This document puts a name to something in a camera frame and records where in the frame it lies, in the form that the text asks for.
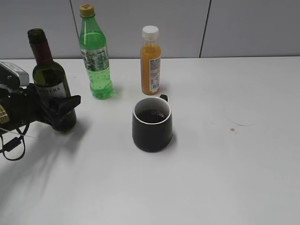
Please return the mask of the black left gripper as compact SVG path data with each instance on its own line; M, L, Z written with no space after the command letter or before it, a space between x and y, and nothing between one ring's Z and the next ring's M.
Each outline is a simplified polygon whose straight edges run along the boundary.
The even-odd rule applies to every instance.
M16 129L35 121L50 122L54 130L71 130L76 122L75 108L81 103L81 96L53 97L41 106L40 97L34 84L25 89L9 92L0 86L0 128Z

